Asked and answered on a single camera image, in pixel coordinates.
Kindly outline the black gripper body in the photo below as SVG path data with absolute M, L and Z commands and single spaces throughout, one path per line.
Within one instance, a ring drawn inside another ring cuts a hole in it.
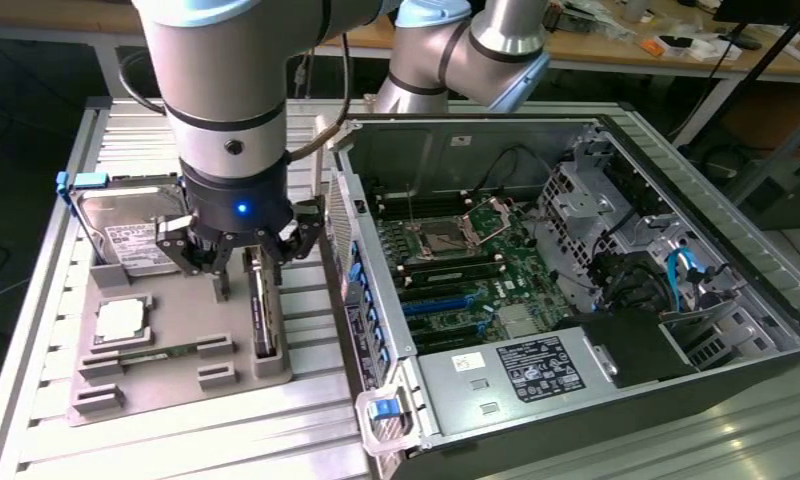
M 225 234 L 255 241 L 280 242 L 280 232 L 293 219 L 287 196 L 287 159 L 249 177 L 223 179 L 207 176 L 180 161 L 185 195 L 195 222 L 192 230 L 207 241 Z

